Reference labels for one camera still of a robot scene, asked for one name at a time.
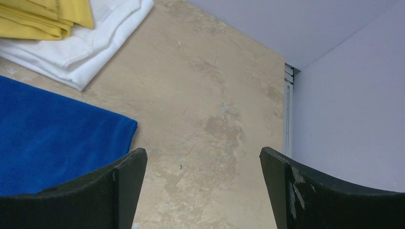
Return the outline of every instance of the stack of folded cloth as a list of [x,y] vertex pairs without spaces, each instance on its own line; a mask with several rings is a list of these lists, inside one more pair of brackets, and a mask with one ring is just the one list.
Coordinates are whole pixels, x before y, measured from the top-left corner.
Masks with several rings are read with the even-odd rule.
[[94,27],[88,0],[0,0],[0,37],[60,40],[74,23]]
[[[58,7],[60,9],[61,2],[64,1],[72,4],[71,10],[85,11],[85,0],[58,0],[59,6],[57,5],[56,9]],[[0,0],[0,6],[4,6],[4,2],[10,0]],[[52,3],[52,0],[19,0],[19,2]],[[65,37],[60,41],[0,38],[0,57],[79,91],[83,90],[153,7],[153,0],[89,0],[89,3],[93,21],[80,17],[81,21],[74,21],[79,25],[71,28],[70,36],[67,30],[61,29],[61,36]],[[55,8],[47,6],[45,9],[50,15],[55,13],[52,10]],[[60,13],[58,17],[54,22],[59,25],[72,21],[67,17],[60,17]],[[94,29],[90,29],[91,22],[94,22]]]

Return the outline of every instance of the stain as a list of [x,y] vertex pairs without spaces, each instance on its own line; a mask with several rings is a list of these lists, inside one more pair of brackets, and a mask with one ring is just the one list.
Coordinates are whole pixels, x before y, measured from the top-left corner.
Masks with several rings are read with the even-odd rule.
[[283,119],[283,112],[279,111],[279,110],[274,110],[273,114],[275,117],[279,118],[279,119]]
[[304,177],[301,176],[301,174],[299,173],[299,171],[296,168],[292,167],[291,170],[292,170],[292,175],[297,184],[305,183]]
[[218,69],[205,61],[203,58],[198,57],[190,62],[191,67],[194,70],[197,70],[201,72],[202,76],[208,76],[210,77],[213,81],[223,84],[224,80],[222,79],[221,73],[218,71]]
[[208,118],[204,130],[217,137],[221,138],[226,134],[225,120],[221,116],[212,116]]
[[268,85],[267,88],[265,88],[265,94],[269,99],[278,104],[283,104],[284,102],[284,94],[273,85]]

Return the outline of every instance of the metal frame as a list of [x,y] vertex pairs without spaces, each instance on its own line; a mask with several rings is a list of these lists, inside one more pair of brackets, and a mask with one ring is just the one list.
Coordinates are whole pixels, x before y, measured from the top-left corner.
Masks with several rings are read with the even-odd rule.
[[283,154],[288,157],[291,157],[292,150],[293,88],[294,68],[286,64],[284,77]]

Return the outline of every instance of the scuffed paint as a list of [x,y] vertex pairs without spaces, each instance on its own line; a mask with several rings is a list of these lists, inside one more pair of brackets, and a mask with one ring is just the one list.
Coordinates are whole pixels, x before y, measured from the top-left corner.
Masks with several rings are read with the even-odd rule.
[[295,211],[295,193],[293,185],[289,184],[289,193],[290,193],[290,213],[294,219],[297,218],[297,213]]
[[291,170],[292,170],[292,175],[294,176],[295,182],[297,182],[298,184],[305,183],[304,178],[301,176],[301,174],[299,174],[299,171],[296,168],[292,167]]
[[304,202],[304,198],[302,197],[301,193],[299,192],[297,186],[293,185],[294,188],[294,192],[298,197],[299,203],[301,204],[302,209],[305,209],[305,202]]

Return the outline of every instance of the white wall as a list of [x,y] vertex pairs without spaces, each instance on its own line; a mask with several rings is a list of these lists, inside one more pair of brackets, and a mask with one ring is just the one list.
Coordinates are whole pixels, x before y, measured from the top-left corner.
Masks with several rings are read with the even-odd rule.
[[295,160],[405,192],[404,12],[402,0],[297,76]]
[[304,70],[399,0],[189,0]]

